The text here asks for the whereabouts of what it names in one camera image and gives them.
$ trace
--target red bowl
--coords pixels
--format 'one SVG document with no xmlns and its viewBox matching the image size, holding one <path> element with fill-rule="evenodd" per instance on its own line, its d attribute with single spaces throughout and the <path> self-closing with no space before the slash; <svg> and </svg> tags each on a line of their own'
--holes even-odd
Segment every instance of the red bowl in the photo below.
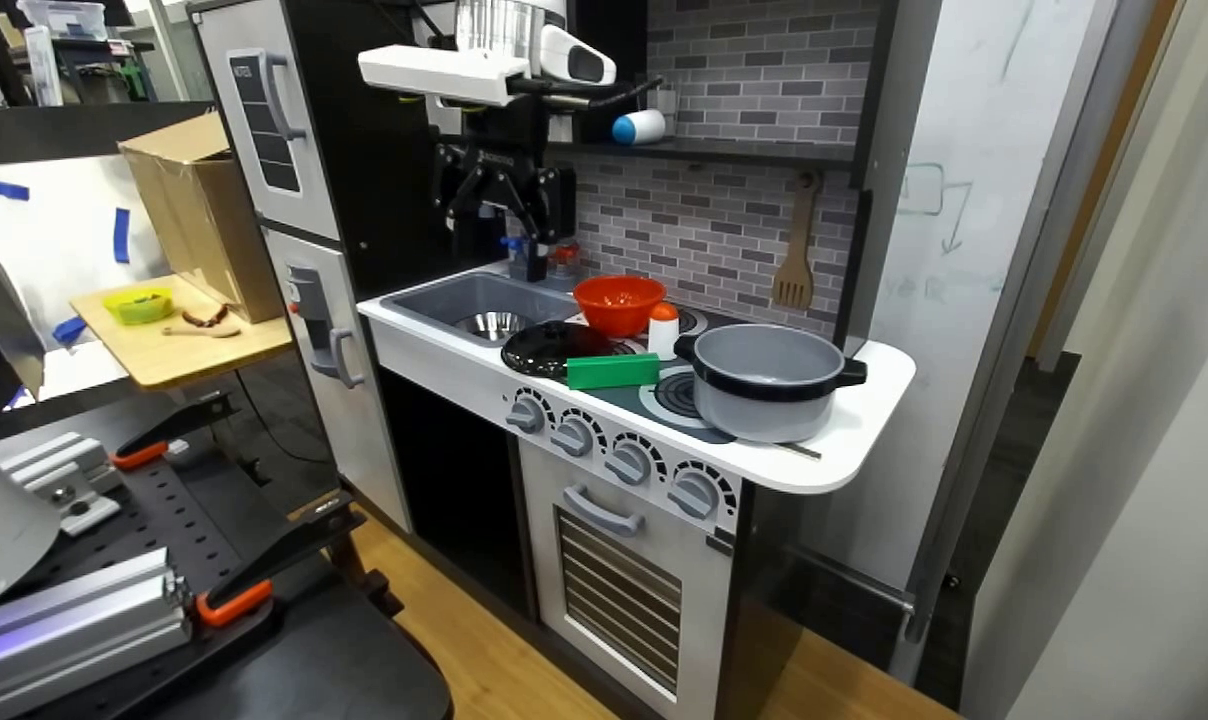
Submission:
<svg viewBox="0 0 1208 720">
<path fill-rule="evenodd" d="M 573 297 L 598 333 L 641 336 L 654 302 L 669 301 L 669 286 L 654 274 L 594 274 Z"/>
</svg>

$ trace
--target wooden floor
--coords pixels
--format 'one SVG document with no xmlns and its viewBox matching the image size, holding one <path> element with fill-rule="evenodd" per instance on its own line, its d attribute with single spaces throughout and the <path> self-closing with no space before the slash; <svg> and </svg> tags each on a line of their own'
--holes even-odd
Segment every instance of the wooden floor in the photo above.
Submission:
<svg viewBox="0 0 1208 720">
<path fill-rule="evenodd" d="M 614 717 L 598 694 L 567 680 L 554 658 L 525 645 L 504 621 L 457 586 L 442 566 L 411 550 L 397 532 L 369 516 L 356 528 L 369 566 L 394 581 L 404 598 L 397 614 L 442 665 L 457 720 L 594 720 Z M 767 720 L 954 720 L 950 708 L 897 685 L 845 647 L 803 633 L 790 672 L 766 705 Z"/>
</svg>

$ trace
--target white countertop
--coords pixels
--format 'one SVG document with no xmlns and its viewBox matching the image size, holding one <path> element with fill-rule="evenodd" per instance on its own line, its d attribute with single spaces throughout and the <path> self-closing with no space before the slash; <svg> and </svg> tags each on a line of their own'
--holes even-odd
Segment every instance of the white countertop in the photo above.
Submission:
<svg viewBox="0 0 1208 720">
<path fill-rule="evenodd" d="M 790 493 L 790 496 L 829 496 L 857 480 L 863 461 L 874 454 L 885 422 L 893 420 L 897 403 L 905 398 L 917 361 L 900 348 L 868 338 L 857 361 L 868 364 L 868 385 L 839 388 L 832 396 L 832 420 L 821 437 L 803 441 L 808 453 L 798 447 L 766 447 L 766 445 L 705 445 L 686 437 L 662 420 L 624 413 L 602 396 L 578 393 L 560 378 L 520 377 L 502 364 L 502 348 L 442 333 L 436 323 L 402 313 L 383 301 L 364 301 L 360 317 L 374 323 L 376 361 L 411 378 L 434 388 L 436 396 L 491 420 L 504 426 L 504 413 L 518 388 L 538 388 L 557 407 L 580 407 L 598 420 L 624 422 L 665 447 L 686 454 L 711 454 L 721 472 L 736 472 L 759 489 Z"/>
</svg>

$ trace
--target stovetop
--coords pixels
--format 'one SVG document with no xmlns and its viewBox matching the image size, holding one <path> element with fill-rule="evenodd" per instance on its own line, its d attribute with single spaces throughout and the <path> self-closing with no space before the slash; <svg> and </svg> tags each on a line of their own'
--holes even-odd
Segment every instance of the stovetop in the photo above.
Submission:
<svg viewBox="0 0 1208 720">
<path fill-rule="evenodd" d="M 721 323 L 740 323 L 734 317 L 716 317 L 716 313 L 699 313 L 699 307 L 680 307 L 680 336 L 699 336 L 709 326 Z M 618 407 L 629 407 L 637 415 L 649 415 L 655 422 L 669 422 L 686 437 L 698 437 L 705 445 L 734 445 L 734 437 L 725 437 L 721 426 L 705 422 L 692 407 L 692 364 L 686 361 L 665 361 L 662 364 L 662 378 L 655 385 L 641 385 L 641 388 L 594 388 L 587 396 L 602 396 Z"/>
</svg>

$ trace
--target refrigerator door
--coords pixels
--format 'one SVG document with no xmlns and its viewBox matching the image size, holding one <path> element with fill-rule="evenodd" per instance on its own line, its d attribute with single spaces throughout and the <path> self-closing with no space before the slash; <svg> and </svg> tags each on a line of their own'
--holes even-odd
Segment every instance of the refrigerator door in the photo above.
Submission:
<svg viewBox="0 0 1208 720">
<path fill-rule="evenodd" d="M 192 25 L 256 214 L 340 234 L 279 0 L 197 4 Z"/>
<path fill-rule="evenodd" d="M 353 278 L 337 248 L 266 228 L 294 336 L 322 403 L 337 472 L 411 532 L 390 413 L 376 393 Z"/>
</svg>

